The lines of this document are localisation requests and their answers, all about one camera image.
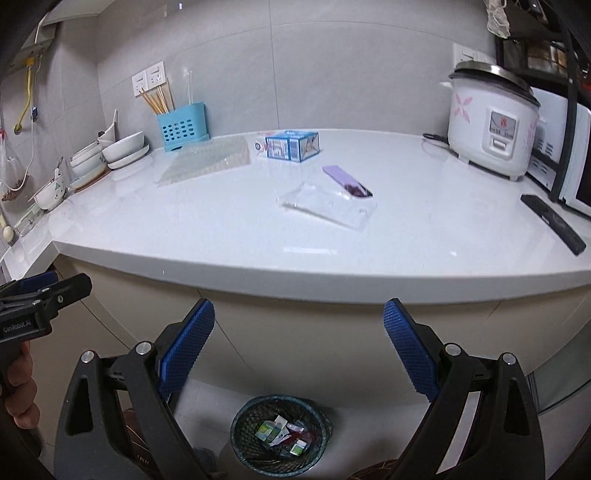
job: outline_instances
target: microwave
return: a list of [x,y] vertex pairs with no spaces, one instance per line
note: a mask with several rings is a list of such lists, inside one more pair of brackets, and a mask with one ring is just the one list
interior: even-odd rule
[[[534,149],[550,158],[558,169],[564,144],[568,100],[545,90],[532,88],[534,96],[541,103]],[[558,200],[574,210],[591,216],[591,111],[577,105],[577,123],[574,133],[573,149],[564,184]],[[528,174],[551,190],[556,178],[556,170],[542,161],[531,157]]]

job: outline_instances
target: blue gripper pad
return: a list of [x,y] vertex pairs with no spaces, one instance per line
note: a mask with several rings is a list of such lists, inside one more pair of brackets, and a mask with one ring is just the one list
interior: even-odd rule
[[37,290],[41,290],[42,288],[57,283],[58,280],[59,279],[57,278],[57,273],[55,273],[54,271],[45,272],[41,275],[36,275],[31,278],[25,278],[21,280],[21,284],[18,288],[18,293],[20,295],[24,295],[26,293],[33,293]]
[[176,337],[160,361],[158,393],[161,398],[168,399],[172,393],[183,389],[195,360],[213,330],[215,320],[213,304],[206,301]]
[[386,328],[415,390],[426,395],[429,402],[433,402],[439,395],[437,366],[405,313],[392,300],[384,307],[384,328]]

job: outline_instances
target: power outlet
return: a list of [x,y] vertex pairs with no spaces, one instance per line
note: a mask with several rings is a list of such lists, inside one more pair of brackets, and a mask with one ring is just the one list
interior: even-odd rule
[[496,65],[496,60],[487,55],[486,53],[482,53],[481,51],[474,50],[473,48],[465,47],[464,45],[460,45],[458,43],[453,44],[453,67],[456,68],[456,65],[462,61],[482,61],[484,63],[489,63],[491,65]]
[[134,86],[134,95],[139,97],[139,94],[143,90],[144,92],[148,91],[148,77],[146,75],[146,71],[142,70],[139,73],[136,73],[134,76],[131,77],[131,82]]
[[156,88],[158,85],[166,83],[166,74],[164,73],[164,62],[161,61],[146,69],[148,77],[148,90]]
[[453,67],[462,61],[478,60],[478,52],[458,43],[453,44]]

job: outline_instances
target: trash bin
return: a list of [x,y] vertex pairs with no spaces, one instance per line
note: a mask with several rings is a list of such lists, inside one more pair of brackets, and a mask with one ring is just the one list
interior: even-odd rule
[[[269,447],[255,436],[266,420],[278,415],[290,423],[303,422],[312,436],[307,449],[300,455],[285,458],[276,447]],[[322,457],[332,436],[332,424],[310,400],[271,395],[253,398],[234,418],[230,439],[240,461],[249,469],[266,476],[283,478],[296,476],[312,468]]]

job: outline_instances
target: white countertop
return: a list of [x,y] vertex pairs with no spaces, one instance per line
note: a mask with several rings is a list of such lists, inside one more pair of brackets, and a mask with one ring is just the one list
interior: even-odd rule
[[[158,187],[176,153],[154,151],[68,198],[3,257],[12,278],[58,254],[187,286],[344,303],[501,300],[591,284],[591,247],[575,257],[520,201],[547,200],[467,166],[419,137],[320,131],[303,164],[252,164]],[[362,232],[277,205],[337,164],[373,193]],[[591,245],[591,221],[554,205]]]

